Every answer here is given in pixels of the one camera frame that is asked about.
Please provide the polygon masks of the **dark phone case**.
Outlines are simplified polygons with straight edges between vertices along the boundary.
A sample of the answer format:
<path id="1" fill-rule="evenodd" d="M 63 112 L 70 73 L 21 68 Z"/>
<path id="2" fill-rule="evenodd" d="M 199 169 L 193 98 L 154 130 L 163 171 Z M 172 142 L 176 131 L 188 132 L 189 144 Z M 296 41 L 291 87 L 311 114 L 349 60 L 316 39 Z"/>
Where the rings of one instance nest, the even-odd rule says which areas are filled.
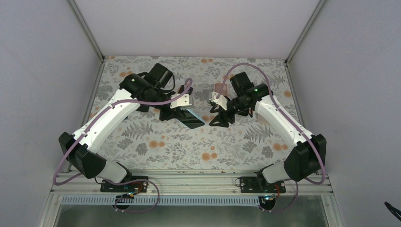
<path id="1" fill-rule="evenodd" d="M 253 117 L 253 110 L 251 108 L 240 108 L 237 109 L 237 115 L 240 116 L 249 116 L 249 117 Z"/>

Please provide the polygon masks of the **pink silicone phone case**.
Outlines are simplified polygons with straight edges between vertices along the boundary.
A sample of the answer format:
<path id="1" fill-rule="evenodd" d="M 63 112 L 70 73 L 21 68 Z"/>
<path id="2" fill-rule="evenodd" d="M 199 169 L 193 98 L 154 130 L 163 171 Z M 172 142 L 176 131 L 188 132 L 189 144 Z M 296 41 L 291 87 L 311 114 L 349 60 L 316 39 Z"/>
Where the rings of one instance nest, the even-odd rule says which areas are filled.
<path id="1" fill-rule="evenodd" d="M 216 83 L 214 85 L 214 92 L 219 93 L 220 97 L 225 97 L 228 99 L 228 86 L 227 84 L 222 84 L 222 83 Z"/>

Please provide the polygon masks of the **bare black smartphone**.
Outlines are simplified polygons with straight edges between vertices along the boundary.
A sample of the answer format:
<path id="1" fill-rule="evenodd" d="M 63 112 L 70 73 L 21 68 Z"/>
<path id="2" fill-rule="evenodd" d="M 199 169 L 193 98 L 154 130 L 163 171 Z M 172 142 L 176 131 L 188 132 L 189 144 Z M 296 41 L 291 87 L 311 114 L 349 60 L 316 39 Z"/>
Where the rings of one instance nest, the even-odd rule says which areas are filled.
<path id="1" fill-rule="evenodd" d="M 149 106 L 147 106 L 147 105 L 140 105 L 136 111 L 146 113 L 146 112 L 149 111 Z"/>

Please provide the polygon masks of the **black phone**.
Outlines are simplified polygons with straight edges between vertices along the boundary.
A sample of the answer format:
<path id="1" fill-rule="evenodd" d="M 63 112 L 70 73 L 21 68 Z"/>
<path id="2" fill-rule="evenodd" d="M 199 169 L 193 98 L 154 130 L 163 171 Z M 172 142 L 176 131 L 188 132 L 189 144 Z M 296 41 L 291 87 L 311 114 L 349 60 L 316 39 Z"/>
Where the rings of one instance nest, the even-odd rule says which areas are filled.
<path id="1" fill-rule="evenodd" d="M 178 94 L 181 94 L 181 93 L 184 92 L 185 89 L 186 89 L 186 86 L 185 86 L 185 85 L 181 85 L 180 88 L 178 89 L 177 93 L 178 93 Z M 193 88 L 190 87 L 189 90 L 188 90 L 188 92 L 187 92 L 187 94 L 191 95 L 192 92 L 193 92 Z"/>

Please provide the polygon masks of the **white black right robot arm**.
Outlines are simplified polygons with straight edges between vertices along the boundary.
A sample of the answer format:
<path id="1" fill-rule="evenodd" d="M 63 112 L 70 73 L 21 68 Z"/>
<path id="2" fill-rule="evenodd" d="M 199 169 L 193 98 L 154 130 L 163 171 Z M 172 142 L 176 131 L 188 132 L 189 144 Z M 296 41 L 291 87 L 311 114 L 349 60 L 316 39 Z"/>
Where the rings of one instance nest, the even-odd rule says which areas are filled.
<path id="1" fill-rule="evenodd" d="M 237 115 L 251 116 L 253 112 L 263 117 L 279 133 L 291 150 L 281 163 L 271 164 L 257 171 L 256 186 L 261 192 L 268 192 L 279 181 L 299 182 L 321 170 L 325 173 L 327 141 L 321 134 L 314 135 L 298 123 L 282 106 L 266 84 L 253 84 L 246 73 L 230 79 L 236 97 L 212 92 L 211 112 L 217 116 L 210 126 L 228 127 L 235 123 Z"/>

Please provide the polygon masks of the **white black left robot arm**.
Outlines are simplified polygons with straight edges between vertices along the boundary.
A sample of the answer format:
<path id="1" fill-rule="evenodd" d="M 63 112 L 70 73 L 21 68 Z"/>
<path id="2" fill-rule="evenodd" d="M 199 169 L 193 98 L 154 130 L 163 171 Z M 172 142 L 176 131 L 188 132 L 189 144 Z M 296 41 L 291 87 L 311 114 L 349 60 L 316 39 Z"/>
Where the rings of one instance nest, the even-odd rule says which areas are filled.
<path id="1" fill-rule="evenodd" d="M 173 77 L 172 71 L 157 63 L 150 72 L 132 73 L 119 84 L 108 103 L 74 133 L 64 132 L 59 137 L 63 152 L 52 183 L 60 186 L 83 175 L 88 179 L 101 177 L 124 192 L 131 187 L 131 172 L 122 164 L 98 154 L 107 137 L 132 112 L 144 107 L 160 110 L 162 120 L 185 117 L 181 106 L 173 102 L 188 101 L 192 78 L 183 84 L 181 93 L 167 92 L 164 87 Z"/>

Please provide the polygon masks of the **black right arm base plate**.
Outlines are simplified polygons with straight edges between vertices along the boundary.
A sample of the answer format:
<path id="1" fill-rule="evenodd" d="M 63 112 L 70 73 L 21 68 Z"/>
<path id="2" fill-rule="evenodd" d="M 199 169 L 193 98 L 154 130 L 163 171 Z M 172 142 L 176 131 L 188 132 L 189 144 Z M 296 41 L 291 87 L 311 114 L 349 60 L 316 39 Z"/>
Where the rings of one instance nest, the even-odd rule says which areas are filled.
<path id="1" fill-rule="evenodd" d="M 269 183 L 259 172 L 256 176 L 239 177 L 239 188 L 241 193 L 285 193 L 286 187 L 284 181 Z"/>

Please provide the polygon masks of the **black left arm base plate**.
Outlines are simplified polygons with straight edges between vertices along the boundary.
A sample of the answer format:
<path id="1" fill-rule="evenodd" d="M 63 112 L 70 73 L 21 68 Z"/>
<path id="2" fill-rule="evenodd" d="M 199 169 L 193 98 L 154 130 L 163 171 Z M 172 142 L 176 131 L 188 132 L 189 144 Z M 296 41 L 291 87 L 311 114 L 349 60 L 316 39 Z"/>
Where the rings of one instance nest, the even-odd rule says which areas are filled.
<path id="1" fill-rule="evenodd" d="M 100 192 L 118 192 L 118 193 L 139 193 L 147 191 L 147 182 L 139 180 L 148 180 L 148 176 L 131 176 L 124 179 L 122 185 L 115 185 L 103 180 L 100 186 Z"/>

